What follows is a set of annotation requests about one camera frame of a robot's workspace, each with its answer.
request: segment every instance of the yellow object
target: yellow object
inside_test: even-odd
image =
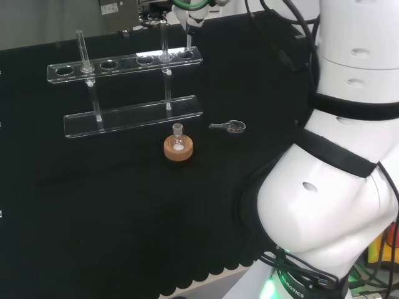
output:
[[[368,246],[368,263],[377,263],[378,256],[380,255],[380,247],[383,233],[380,234],[369,246]],[[399,263],[399,248],[395,249],[395,263]],[[387,243],[384,244],[382,262],[391,261],[392,247]]]

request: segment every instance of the glass test tube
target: glass test tube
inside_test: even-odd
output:
[[[76,30],[76,38],[77,38],[77,43],[79,45],[80,57],[82,58],[82,63],[83,63],[82,71],[84,73],[91,73],[91,72],[93,72],[94,68],[90,65],[89,55],[87,53],[85,38],[83,36],[83,31]],[[93,110],[95,113],[95,119],[97,121],[102,121],[102,117],[100,114],[99,100],[97,98],[97,92],[95,90],[94,83],[95,83],[94,77],[86,79],[86,84],[89,88],[89,93],[90,93],[90,100],[92,102]]]
[[[187,34],[187,50],[191,50],[192,36]]]
[[[167,23],[165,20],[160,22],[161,24],[161,45],[162,45],[162,54],[160,55],[160,60],[163,62],[168,62],[172,60],[172,55],[168,53],[168,31],[166,29]]]
[[[165,81],[165,100],[166,100],[166,110],[172,110],[171,106],[171,87],[170,80],[172,77],[172,71],[168,68],[162,69],[163,77]]]

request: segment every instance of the green light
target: green light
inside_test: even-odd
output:
[[[349,282],[357,282],[357,279],[349,275]]]
[[[276,293],[276,288],[274,287],[272,280],[269,279],[266,282],[259,299],[280,299],[280,296]]]

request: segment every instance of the red object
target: red object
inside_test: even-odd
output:
[[[389,228],[389,232],[388,232],[388,235],[387,235],[387,243],[388,243],[389,246],[392,246],[393,233],[394,232],[395,232],[395,225],[392,224],[391,227]],[[397,243],[396,243],[395,248],[398,248],[398,247],[399,247],[399,230],[398,230],[398,233],[397,233]]]

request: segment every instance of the black strap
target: black strap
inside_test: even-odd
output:
[[[399,118],[399,103],[359,103],[328,95],[309,96],[309,104],[320,111],[353,120],[394,120]]]
[[[317,159],[354,176],[367,178],[377,167],[375,163],[307,130],[298,130],[294,143]]]

